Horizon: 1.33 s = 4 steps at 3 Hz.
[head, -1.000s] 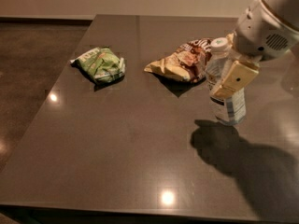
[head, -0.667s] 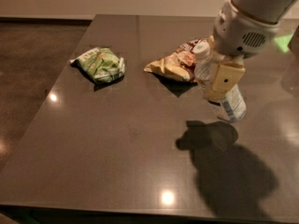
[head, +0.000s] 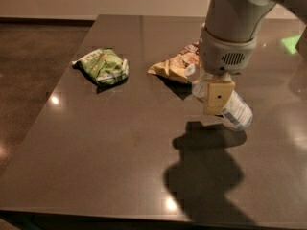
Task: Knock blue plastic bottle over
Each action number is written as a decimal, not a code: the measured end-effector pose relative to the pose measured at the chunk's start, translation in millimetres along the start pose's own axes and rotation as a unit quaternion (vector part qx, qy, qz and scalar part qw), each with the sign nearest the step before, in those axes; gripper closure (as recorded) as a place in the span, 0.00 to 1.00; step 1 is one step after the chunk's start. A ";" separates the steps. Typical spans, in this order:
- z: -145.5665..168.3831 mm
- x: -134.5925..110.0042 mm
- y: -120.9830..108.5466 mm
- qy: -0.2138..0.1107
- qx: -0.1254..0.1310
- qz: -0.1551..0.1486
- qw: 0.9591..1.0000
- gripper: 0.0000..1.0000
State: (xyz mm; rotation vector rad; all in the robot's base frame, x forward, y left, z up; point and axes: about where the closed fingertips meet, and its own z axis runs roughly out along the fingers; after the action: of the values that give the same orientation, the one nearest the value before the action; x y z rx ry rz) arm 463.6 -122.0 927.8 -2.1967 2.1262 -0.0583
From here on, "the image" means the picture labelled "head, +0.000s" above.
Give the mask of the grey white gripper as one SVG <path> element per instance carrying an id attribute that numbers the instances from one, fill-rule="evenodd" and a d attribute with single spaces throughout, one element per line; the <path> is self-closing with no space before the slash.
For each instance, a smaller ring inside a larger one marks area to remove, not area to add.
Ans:
<path id="1" fill-rule="evenodd" d="M 205 114 L 219 115 L 222 112 L 235 88 L 230 74 L 247 67 L 255 47 L 255 38 L 248 42 L 230 42 L 218 39 L 206 28 L 201 31 L 200 66 L 215 75 L 206 83 Z"/>

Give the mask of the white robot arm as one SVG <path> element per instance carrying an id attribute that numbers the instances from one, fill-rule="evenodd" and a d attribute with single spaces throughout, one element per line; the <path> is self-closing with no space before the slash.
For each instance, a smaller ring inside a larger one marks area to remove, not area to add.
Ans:
<path id="1" fill-rule="evenodd" d="M 244 69 L 266 15 L 281 5 L 307 24 L 307 0 L 211 0 L 199 40 L 200 65 L 211 74 L 204 110 L 222 112 L 234 90 L 229 76 Z"/>

